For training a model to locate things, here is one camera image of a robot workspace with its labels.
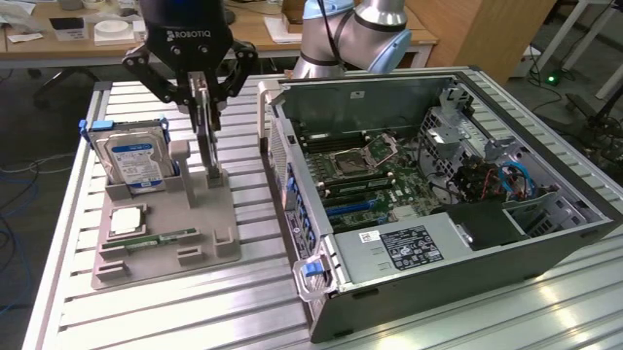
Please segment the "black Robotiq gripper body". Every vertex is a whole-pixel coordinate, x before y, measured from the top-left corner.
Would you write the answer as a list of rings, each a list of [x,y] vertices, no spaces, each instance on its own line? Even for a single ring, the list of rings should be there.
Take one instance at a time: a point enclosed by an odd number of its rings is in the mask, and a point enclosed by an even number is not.
[[[213,71],[221,65],[234,37],[223,1],[141,1],[146,47],[178,73]]]

